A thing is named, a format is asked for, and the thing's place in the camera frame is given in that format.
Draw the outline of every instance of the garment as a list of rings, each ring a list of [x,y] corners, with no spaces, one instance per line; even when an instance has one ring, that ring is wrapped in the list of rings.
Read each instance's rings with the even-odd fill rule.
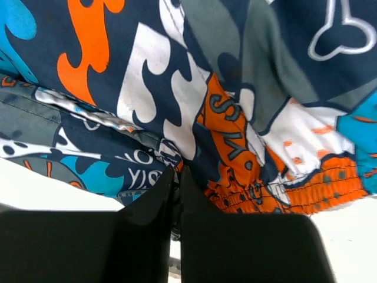
[[[126,204],[183,162],[230,213],[377,193],[373,1],[3,0],[0,156]]]

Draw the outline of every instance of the bone outline print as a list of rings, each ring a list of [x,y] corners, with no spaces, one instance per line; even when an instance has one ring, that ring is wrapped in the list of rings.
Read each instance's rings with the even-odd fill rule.
[[[340,4],[342,6],[342,25],[350,25],[350,26],[359,28],[365,34],[366,44],[363,47],[357,47],[357,48],[340,45],[326,55],[319,55],[316,52],[316,46],[317,46],[319,38],[327,30],[333,27],[336,1],[338,0],[328,0],[327,7],[326,7],[325,24],[314,35],[314,37],[312,38],[312,41],[310,42],[309,48],[307,49],[307,54],[309,55],[311,59],[315,61],[320,61],[320,62],[327,61],[337,56],[338,54],[346,54],[346,55],[363,54],[372,50],[372,48],[377,43],[376,29],[370,23],[362,19],[355,18],[351,15],[349,0],[340,0]]]

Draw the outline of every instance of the white outline drawing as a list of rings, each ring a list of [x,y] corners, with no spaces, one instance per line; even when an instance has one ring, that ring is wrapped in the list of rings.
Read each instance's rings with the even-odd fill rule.
[[[338,54],[347,54],[347,55],[356,55],[356,54],[363,54],[370,51],[377,43],[377,32],[376,29],[368,22],[354,18],[351,15],[350,7],[349,7],[349,0],[340,0],[342,5],[342,25],[351,25],[353,27],[357,27],[361,29],[361,31],[365,34],[366,37],[366,44],[364,47],[361,48],[354,48],[354,47],[347,47],[344,45],[340,45],[336,47],[332,52],[327,55],[321,56],[316,53],[315,49],[318,43],[318,39],[322,36],[322,34],[331,29],[333,22],[334,22],[334,15],[335,15],[335,4],[337,0],[328,0],[328,4],[326,7],[326,19],[325,25],[318,30],[318,32],[312,38],[310,42],[309,48],[307,49],[307,54],[309,57],[315,61],[326,61],[329,60]]]

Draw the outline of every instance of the fabric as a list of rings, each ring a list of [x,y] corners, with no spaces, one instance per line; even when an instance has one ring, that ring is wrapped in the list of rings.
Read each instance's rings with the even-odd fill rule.
[[[377,193],[373,1],[3,0],[1,157],[125,204],[183,162],[231,213]]]

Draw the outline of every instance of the white surface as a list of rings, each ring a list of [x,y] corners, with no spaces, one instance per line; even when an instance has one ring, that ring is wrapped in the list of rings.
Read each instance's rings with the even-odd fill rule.
[[[48,179],[3,159],[0,159],[0,168],[0,202],[17,208],[113,211],[122,208],[113,199]],[[376,218],[376,198],[358,200],[341,209],[311,217],[321,233],[338,283],[377,282],[374,270],[377,257]],[[179,249],[179,243],[172,243],[171,256],[180,258]]]

